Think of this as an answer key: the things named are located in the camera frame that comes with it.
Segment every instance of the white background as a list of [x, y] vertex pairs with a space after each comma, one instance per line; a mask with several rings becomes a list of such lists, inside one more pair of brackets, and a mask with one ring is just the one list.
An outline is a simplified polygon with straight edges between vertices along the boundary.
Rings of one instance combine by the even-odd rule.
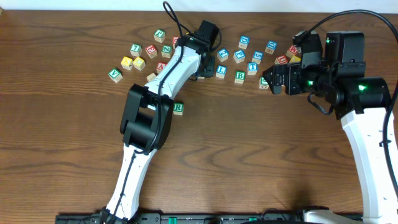
[[[3, 9], [163, 11], [163, 0], [0, 0]], [[398, 0], [168, 0], [175, 11], [398, 13]]]

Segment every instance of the wooden block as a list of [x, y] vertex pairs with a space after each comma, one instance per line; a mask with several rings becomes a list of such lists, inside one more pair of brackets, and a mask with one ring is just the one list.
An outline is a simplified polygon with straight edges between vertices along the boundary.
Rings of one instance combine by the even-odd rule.
[[152, 73], [152, 74], [150, 74], [150, 75], [147, 76], [147, 81], [148, 81], [148, 82], [151, 82], [151, 81], [153, 81], [155, 78], [156, 78], [156, 75], [155, 75], [154, 73]]
[[283, 64], [285, 64], [287, 62], [288, 62], [288, 60], [287, 60], [287, 57], [285, 55], [281, 55], [281, 56], [279, 56], [279, 57], [277, 57], [275, 59], [275, 64], [276, 65], [283, 65]]
[[241, 63], [241, 62], [243, 62], [245, 56], [246, 56], [246, 55], [244, 54], [243, 50], [239, 50], [239, 51], [235, 52], [235, 53], [234, 53], [235, 62], [236, 62], [236, 63]]
[[222, 66], [222, 65], [219, 65], [219, 66], [217, 67], [216, 77], [217, 77], [217, 78], [224, 78], [224, 77], [225, 77], [225, 74], [226, 74], [226, 67], [225, 67], [225, 66]]
[[129, 57], [124, 57], [122, 62], [120, 63], [124, 69], [131, 70], [132, 69], [132, 59]]
[[241, 36], [241, 39], [239, 40], [239, 48], [246, 49], [249, 45], [250, 37], [246, 36]]
[[175, 49], [175, 44], [177, 43], [178, 38], [180, 37], [173, 37], [173, 49]]
[[220, 60], [220, 62], [224, 62], [225, 60], [228, 59], [229, 53], [226, 49], [221, 49], [217, 53], [217, 57]]
[[268, 89], [268, 87], [269, 87], [269, 85], [266, 82], [266, 80], [264, 78], [260, 77], [260, 80], [259, 80], [259, 88], [260, 88], [260, 90], [266, 90], [266, 89]]
[[255, 74], [257, 74], [257, 71], [258, 71], [257, 63], [249, 62], [248, 63], [248, 75], [255, 75]]
[[264, 56], [264, 54], [262, 52], [259, 52], [256, 50], [254, 52], [253, 59], [251, 60], [251, 62], [260, 64], [263, 56]]
[[278, 46], [277, 42], [274, 42], [272, 40], [268, 41], [266, 47], [266, 53], [273, 54], [277, 46]]
[[297, 55], [298, 52], [299, 52], [298, 48], [291, 45], [286, 52], [286, 56], [292, 58], [294, 55]]
[[164, 67], [166, 67], [167, 63], [159, 62], [156, 66], [156, 72], [159, 74], [163, 71]]
[[163, 45], [162, 47], [162, 56], [170, 58], [172, 56], [172, 46], [169, 45]]
[[142, 71], [142, 69], [145, 68], [145, 61], [144, 59], [137, 57], [136, 59], [134, 59], [134, 61], [132, 62], [132, 64], [134, 65], [134, 68]]
[[130, 53], [132, 56], [140, 57], [142, 53], [141, 45], [139, 44], [132, 44], [130, 48]]
[[110, 71], [109, 73], [108, 73], [108, 75], [109, 75], [109, 77], [111, 77], [111, 79], [114, 81], [114, 82], [118, 82], [118, 81], [120, 81], [123, 77], [122, 77], [122, 73], [118, 70], [118, 69], [116, 69], [116, 68], [114, 68], [114, 69], [112, 69], [112, 71]]
[[245, 73], [242, 71], [237, 71], [235, 74], [235, 83], [243, 84], [245, 78]]
[[163, 43], [164, 39], [166, 39], [166, 32], [164, 30], [158, 29], [154, 34], [155, 40]]
[[184, 104], [183, 103], [174, 103], [173, 114], [182, 115], [184, 112]]
[[150, 45], [150, 46], [146, 47], [145, 51], [147, 52], [147, 54], [150, 58], [154, 58], [157, 56], [157, 50], [154, 45]]
[[290, 59], [289, 63], [301, 62], [301, 58], [296, 55], [293, 55], [292, 59]]

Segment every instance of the wood grain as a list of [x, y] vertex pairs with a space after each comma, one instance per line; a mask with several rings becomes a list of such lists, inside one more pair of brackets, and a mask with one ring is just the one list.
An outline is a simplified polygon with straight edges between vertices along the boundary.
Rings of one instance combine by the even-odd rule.
[[[303, 96], [274, 96], [249, 76], [234, 84], [255, 50], [278, 42], [259, 71], [285, 54], [291, 38], [327, 14], [179, 12], [191, 30], [203, 19], [223, 33], [221, 47], [251, 38], [246, 60], [228, 59], [224, 80], [188, 81], [177, 95], [165, 146], [152, 160], [140, 205], [165, 213], [254, 213], [324, 205], [362, 212], [349, 142], [333, 116]], [[386, 15], [395, 25], [398, 16]], [[107, 76], [130, 45], [162, 44], [153, 32], [178, 34], [164, 12], [5, 11], [0, 17], [0, 223], [53, 223], [59, 213], [91, 213], [113, 193], [123, 157], [119, 124], [126, 93], [144, 85], [157, 62], [143, 53], [142, 72]], [[398, 48], [375, 18], [349, 15], [317, 29], [360, 30], [366, 36], [367, 76], [398, 79]]]

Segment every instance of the wooden table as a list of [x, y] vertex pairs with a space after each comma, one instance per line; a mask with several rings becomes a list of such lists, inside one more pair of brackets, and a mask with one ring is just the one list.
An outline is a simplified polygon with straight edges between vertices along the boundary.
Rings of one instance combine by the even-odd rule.
[[[153, 158], [140, 196], [141, 208], [165, 213], [254, 213], [324, 205], [362, 212], [351, 148], [341, 124], [303, 96], [272, 95], [258, 88], [260, 73], [291, 38], [327, 14], [179, 12], [191, 30], [203, 19], [222, 30], [224, 80], [187, 81], [176, 99], [169, 138]], [[398, 25], [398, 16], [386, 15]], [[0, 222], [53, 223], [59, 213], [93, 213], [113, 193], [123, 158], [119, 125], [126, 93], [155, 72], [159, 54], [140, 72], [121, 68], [133, 42], [156, 42], [156, 29], [178, 34], [164, 12], [4, 11], [0, 16]], [[398, 79], [398, 48], [390, 30], [365, 15], [336, 18], [317, 29], [360, 30], [366, 36], [366, 74]], [[244, 63], [232, 53], [239, 37], [251, 38]], [[255, 50], [278, 42], [259, 72], [243, 85], [236, 70]]]

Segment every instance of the letter on block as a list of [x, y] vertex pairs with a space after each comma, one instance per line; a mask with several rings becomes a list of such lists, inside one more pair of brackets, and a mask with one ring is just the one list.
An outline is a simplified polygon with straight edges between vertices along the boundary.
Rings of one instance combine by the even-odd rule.
[[221, 49], [217, 53], [217, 57], [220, 60], [220, 62], [224, 62], [225, 60], [228, 59], [229, 53], [226, 49]]
[[132, 69], [132, 59], [129, 57], [124, 57], [122, 62], [120, 63], [124, 69], [131, 70]]
[[266, 90], [269, 87], [267, 81], [262, 77], [259, 80], [259, 86], [260, 86], [260, 90]]
[[154, 34], [155, 40], [162, 43], [166, 39], [166, 32], [164, 30], [158, 29]]
[[170, 58], [172, 56], [172, 46], [163, 45], [163, 47], [162, 47], [162, 56]]
[[150, 58], [154, 58], [157, 56], [157, 50], [156, 47], [153, 45], [150, 45], [148, 47], [145, 48], [145, 51], [147, 52], [148, 56]]
[[287, 62], [288, 62], [288, 60], [287, 60], [287, 57], [285, 55], [281, 55], [281, 56], [279, 56], [279, 57], [277, 57], [275, 59], [275, 64], [276, 65], [283, 65], [283, 64], [285, 64]]
[[286, 52], [286, 56], [292, 58], [294, 55], [297, 55], [298, 52], [299, 52], [298, 48], [291, 45], [290, 48]]
[[219, 65], [217, 67], [216, 77], [217, 78], [224, 78], [225, 74], [226, 74], [226, 67], [222, 66], [222, 65]]
[[248, 47], [248, 45], [249, 45], [249, 41], [250, 41], [249, 37], [241, 36], [241, 39], [239, 40], [238, 47], [242, 48], [242, 49], [246, 49]]
[[243, 84], [245, 78], [245, 74], [242, 71], [237, 71], [235, 74], [235, 83]]
[[119, 70], [117, 70], [116, 68], [114, 68], [114, 69], [112, 69], [112, 71], [110, 71], [109, 73], [108, 73], [108, 75], [109, 75], [109, 77], [111, 77], [111, 79], [114, 81], [114, 82], [118, 82], [118, 81], [120, 81], [123, 77], [122, 77], [122, 73], [119, 71]]
[[262, 56], [264, 56], [264, 54], [262, 52], [255, 51], [251, 62], [260, 64], [261, 60], [262, 60]]
[[239, 51], [235, 52], [235, 53], [234, 53], [235, 62], [236, 62], [236, 63], [243, 62], [245, 56], [246, 56], [246, 55], [244, 54], [243, 50], [239, 50]]
[[184, 104], [183, 103], [174, 103], [173, 114], [182, 115], [184, 112]]
[[294, 62], [301, 62], [301, 58], [299, 58], [296, 55], [293, 55], [292, 59], [290, 59], [289, 63], [294, 63]]
[[156, 78], [156, 75], [155, 75], [154, 73], [152, 73], [152, 74], [150, 74], [150, 75], [147, 76], [148, 82], [153, 81], [155, 78]]
[[144, 59], [137, 57], [136, 59], [134, 59], [134, 61], [132, 62], [132, 64], [134, 65], [134, 67], [140, 71], [142, 71], [142, 69], [145, 68], [145, 61]]
[[177, 40], [180, 37], [173, 37], [173, 48], [175, 49], [175, 44], [177, 43]]
[[164, 67], [166, 67], [167, 63], [164, 62], [159, 62], [156, 66], [156, 72], [159, 74], [160, 72], [162, 72], [162, 70], [164, 69]]
[[257, 70], [258, 70], [257, 63], [254, 63], [254, 62], [248, 63], [248, 75], [257, 74]]
[[130, 53], [132, 56], [140, 57], [142, 53], [141, 45], [139, 44], [132, 44], [130, 48]]
[[273, 54], [276, 49], [276, 46], [278, 46], [277, 42], [274, 42], [272, 40], [268, 41], [266, 53]]

